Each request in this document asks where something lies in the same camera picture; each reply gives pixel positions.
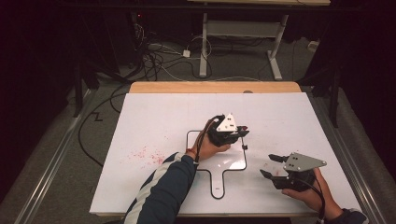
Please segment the dark blue sleeve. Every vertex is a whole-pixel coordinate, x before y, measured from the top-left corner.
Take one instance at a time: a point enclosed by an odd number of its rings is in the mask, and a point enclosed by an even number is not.
[[[146,180],[121,223],[174,223],[194,176],[192,158],[173,154]]]
[[[326,224],[365,224],[369,223],[367,216],[358,210],[343,209],[344,213],[332,221],[325,222]]]

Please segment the striped sleeve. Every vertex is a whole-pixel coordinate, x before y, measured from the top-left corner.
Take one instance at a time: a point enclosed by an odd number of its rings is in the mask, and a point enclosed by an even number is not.
[[[190,156],[171,155],[143,184],[121,224],[174,223],[194,175]]]

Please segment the white desk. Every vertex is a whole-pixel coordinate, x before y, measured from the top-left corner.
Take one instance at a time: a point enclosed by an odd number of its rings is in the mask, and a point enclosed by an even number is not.
[[[245,138],[247,169],[225,172],[220,200],[210,194],[209,174],[199,172],[180,216],[312,215],[259,171],[282,175],[282,165],[270,161],[268,154],[288,156],[292,151],[325,160],[328,165],[321,170],[334,199],[343,207],[360,209],[304,93],[131,93],[125,98],[90,212],[122,216],[163,159],[185,150],[187,131],[202,129],[208,119],[228,112],[250,129]]]
[[[226,3],[226,4],[260,4],[260,5],[304,5],[307,7],[328,6],[330,0],[189,0],[192,2]],[[207,47],[206,39],[208,35],[231,35],[231,36],[252,36],[252,37],[274,37],[275,43],[272,50],[267,51],[269,64],[271,65],[274,79],[282,80],[279,66],[276,61],[276,53],[282,40],[283,32],[289,15],[283,15],[280,22],[257,22],[257,21],[210,21],[207,13],[203,17],[202,50],[200,61],[200,77],[206,77]]]

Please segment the gray carpet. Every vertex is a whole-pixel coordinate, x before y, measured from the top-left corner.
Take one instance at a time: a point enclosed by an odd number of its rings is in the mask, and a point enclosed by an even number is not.
[[[307,44],[308,41],[305,39],[295,44],[282,43],[276,58],[284,80],[297,80],[304,75],[314,55],[306,49]],[[168,43],[166,45],[178,52],[184,49],[176,44]],[[226,44],[214,44],[212,55],[209,56],[212,69],[212,77],[209,80],[235,77],[223,80],[251,81],[251,79],[243,78],[248,77],[261,81],[274,81],[265,56],[265,51],[270,49],[271,46],[272,41],[264,40],[257,47],[240,45],[230,52],[230,48]],[[161,55],[166,61],[178,57],[164,53],[161,53]],[[198,56],[199,54],[196,52],[192,55],[192,57]],[[183,61],[191,62],[194,74],[198,74],[198,61]],[[130,71],[127,66],[122,66],[121,69],[123,74]],[[160,71],[157,79],[161,81],[175,81],[176,78],[199,80],[192,76],[189,63],[175,64],[167,68],[166,71]],[[151,71],[149,74],[153,77],[148,80],[153,80],[154,73]],[[65,143],[63,140],[64,134],[71,123],[76,122],[79,125],[89,112],[107,99],[120,85],[104,75],[99,75],[99,78],[100,88],[98,91],[90,92],[86,97],[83,114],[79,119],[72,118],[74,99],[72,98],[73,92],[71,93],[70,105],[52,122],[13,188],[0,205],[0,223],[15,222],[61,143],[66,145],[62,163],[58,169],[55,169],[56,175],[50,182],[49,189],[45,192],[42,202],[38,201],[39,207],[34,211],[31,223],[106,223],[118,219],[118,217],[98,217],[89,214],[92,197],[101,174],[101,167],[90,160],[81,150],[78,143],[79,126],[73,132],[69,142]],[[119,92],[127,92],[128,89],[129,87],[125,86]],[[372,223],[392,223],[396,219],[393,212],[396,210],[396,203],[394,203],[394,200],[396,200],[395,182],[376,155],[342,90],[337,111],[338,129],[334,129],[329,124],[326,110],[329,99],[326,97],[313,98],[310,95],[309,87],[303,87],[303,90],[310,96],[312,106],[332,144],[334,152],[343,168],[345,168],[346,174],[350,176],[350,184],[355,187],[356,196],[364,212],[372,218]],[[122,99],[122,96],[114,99],[114,106],[118,110],[121,109]],[[98,112],[98,117],[90,115],[81,129],[81,142],[92,156],[99,162],[104,162],[119,114],[110,106],[109,102],[100,106],[95,112]],[[353,164],[345,160],[346,152],[353,156]],[[314,223],[315,220],[314,217],[294,217],[291,219],[291,223]]]

